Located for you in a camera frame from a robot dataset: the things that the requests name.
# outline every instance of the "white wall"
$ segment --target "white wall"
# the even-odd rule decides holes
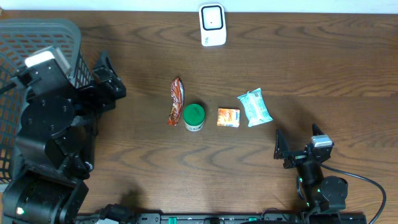
[[[218,0],[227,12],[398,13],[398,0]],[[3,9],[196,12],[207,0],[0,0]]]

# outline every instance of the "wood grain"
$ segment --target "wood grain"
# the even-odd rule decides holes
[[[163,212],[299,208],[296,170],[273,160],[275,129],[302,149],[317,123],[336,147],[326,164],[383,185],[378,223],[398,219],[398,17],[227,13],[227,43],[200,44],[197,13],[5,11],[2,18],[62,17],[81,29],[92,68],[107,50],[127,97],[104,114],[96,168],[81,212],[123,203]],[[198,133],[167,125],[170,82],[202,102]],[[258,87],[274,119],[248,128],[237,96]],[[241,126],[216,126],[217,109],[241,109]],[[337,175],[324,171],[325,175]],[[347,210],[372,219],[381,193],[349,182]]]

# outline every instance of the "small jar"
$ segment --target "small jar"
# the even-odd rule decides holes
[[[205,110],[198,104],[188,105],[184,110],[185,127],[189,131],[200,131],[205,124]]]

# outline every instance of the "green lid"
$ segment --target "green lid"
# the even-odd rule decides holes
[[[198,126],[205,120],[205,110],[197,104],[188,105],[184,110],[184,121],[187,125]]]

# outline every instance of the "white device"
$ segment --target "white device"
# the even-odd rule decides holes
[[[25,65],[30,68],[51,59],[55,59],[62,72],[64,74],[68,74],[70,71],[70,64],[65,56],[63,56],[59,47],[54,48],[53,46],[50,46],[34,52],[31,56],[25,59]]]
[[[207,46],[223,45],[226,42],[224,7],[220,4],[200,6],[201,44]]]

